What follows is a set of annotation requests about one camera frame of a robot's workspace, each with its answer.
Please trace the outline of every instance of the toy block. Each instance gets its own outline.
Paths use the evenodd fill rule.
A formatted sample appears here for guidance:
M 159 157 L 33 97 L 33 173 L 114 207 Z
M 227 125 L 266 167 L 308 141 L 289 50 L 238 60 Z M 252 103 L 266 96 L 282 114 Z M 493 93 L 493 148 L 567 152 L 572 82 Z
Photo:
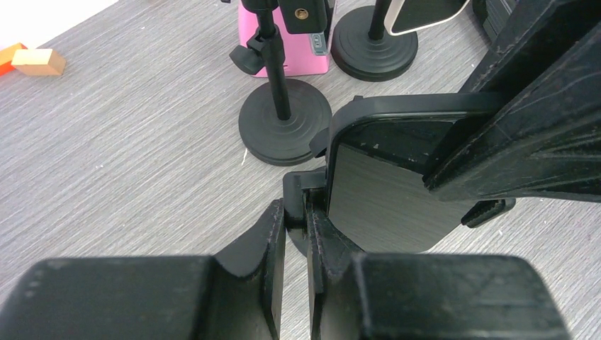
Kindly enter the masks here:
M 13 65 L 11 65 L 15 51 L 25 49 L 27 49 L 27 47 L 23 46 L 23 44 L 15 44 L 0 51 L 0 76 L 15 69 Z
M 28 76 L 59 76 L 67 61 L 55 50 L 17 50 L 12 65 Z

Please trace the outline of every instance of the black pole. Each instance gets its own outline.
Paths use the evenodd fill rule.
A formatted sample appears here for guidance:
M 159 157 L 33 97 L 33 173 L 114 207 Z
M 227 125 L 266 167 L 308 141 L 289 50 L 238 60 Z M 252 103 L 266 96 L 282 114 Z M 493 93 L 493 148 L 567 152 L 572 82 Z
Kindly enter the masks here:
M 259 34 L 261 38 L 267 40 L 279 40 L 269 44 L 269 49 L 263 57 L 267 78 L 271 85 L 271 94 L 274 97 L 276 113 L 279 120 L 288 120 L 291 117 L 290 99 L 288 97 L 288 87 L 286 87 L 286 75 L 283 71 L 283 42 L 279 31 L 274 23 L 274 15 L 271 11 L 260 11 L 257 14 L 259 20 Z
M 391 0 L 376 0 L 376 8 L 373 10 L 371 26 L 369 27 L 369 38 L 372 40 L 381 40 L 384 38 L 384 18 L 386 12 L 391 6 Z

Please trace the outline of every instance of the pink object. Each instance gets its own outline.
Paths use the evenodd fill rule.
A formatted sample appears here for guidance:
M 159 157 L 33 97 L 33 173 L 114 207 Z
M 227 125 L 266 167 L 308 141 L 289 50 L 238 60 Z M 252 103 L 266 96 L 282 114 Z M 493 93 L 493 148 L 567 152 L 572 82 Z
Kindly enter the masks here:
M 256 33 L 259 22 L 257 16 L 247 11 L 242 2 L 238 6 L 238 35 L 240 44 L 246 46 L 247 41 Z M 311 42 L 306 34 L 290 34 L 286 30 L 280 9 L 274 11 L 274 20 L 279 27 L 286 61 L 283 64 L 284 74 L 287 77 L 306 76 L 309 74 L 324 74 L 330 65 L 327 55 L 314 55 Z M 263 68 L 256 77 L 267 77 Z

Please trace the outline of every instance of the black stand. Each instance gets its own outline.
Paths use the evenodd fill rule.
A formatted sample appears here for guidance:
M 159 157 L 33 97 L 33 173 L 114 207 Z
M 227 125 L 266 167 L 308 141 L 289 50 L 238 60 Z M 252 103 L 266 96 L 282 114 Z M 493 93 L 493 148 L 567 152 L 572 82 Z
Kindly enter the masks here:
M 417 33 L 392 36 L 384 28 L 391 0 L 350 11 L 332 36 L 332 58 L 344 73 L 363 81 L 387 81 L 405 73 L 417 54 Z
M 265 67 L 269 78 L 269 83 L 254 90 L 242 105 L 238 118 L 242 142 L 267 164 L 306 162 L 313 158 L 309 142 L 330 126 L 332 109 L 315 87 L 285 78 L 283 41 L 272 13 L 277 1 L 242 0 L 242 4 L 257 15 L 259 29 L 247 47 L 237 46 L 230 58 L 248 74 Z

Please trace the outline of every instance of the adjustment knob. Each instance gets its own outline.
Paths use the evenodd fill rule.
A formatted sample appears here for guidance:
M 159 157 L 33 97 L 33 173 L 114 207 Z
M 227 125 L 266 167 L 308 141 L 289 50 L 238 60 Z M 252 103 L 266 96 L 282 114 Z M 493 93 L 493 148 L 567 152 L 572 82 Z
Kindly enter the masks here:
M 230 59 L 246 74 L 255 75 L 265 67 L 263 58 L 254 50 L 238 45 L 230 53 Z

